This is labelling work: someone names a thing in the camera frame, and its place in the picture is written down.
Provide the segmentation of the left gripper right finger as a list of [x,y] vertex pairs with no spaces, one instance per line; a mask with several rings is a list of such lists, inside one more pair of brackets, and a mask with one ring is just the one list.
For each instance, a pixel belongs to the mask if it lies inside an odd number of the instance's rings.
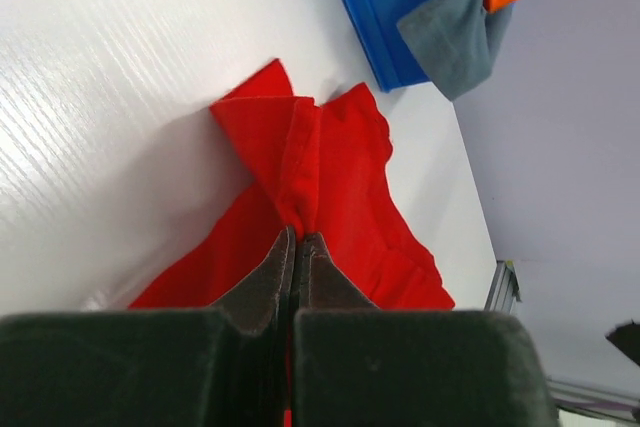
[[513,316],[389,311],[335,265],[320,234],[296,262],[296,426],[555,426],[533,342]]

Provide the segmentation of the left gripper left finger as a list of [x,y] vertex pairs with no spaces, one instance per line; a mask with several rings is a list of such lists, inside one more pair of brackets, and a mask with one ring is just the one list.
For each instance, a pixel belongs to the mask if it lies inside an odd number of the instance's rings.
[[202,308],[1,321],[5,426],[280,426],[296,237]]

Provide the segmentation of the red t shirt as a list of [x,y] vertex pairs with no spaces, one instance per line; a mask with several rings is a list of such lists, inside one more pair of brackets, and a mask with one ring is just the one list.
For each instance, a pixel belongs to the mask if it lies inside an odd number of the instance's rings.
[[210,113],[251,173],[250,185],[191,252],[160,273],[129,310],[202,308],[219,300],[292,229],[282,425],[291,412],[296,262],[304,239],[320,234],[335,265],[378,308],[450,311],[431,253],[391,199],[389,126],[367,86],[324,105],[296,95],[273,61],[214,102]]

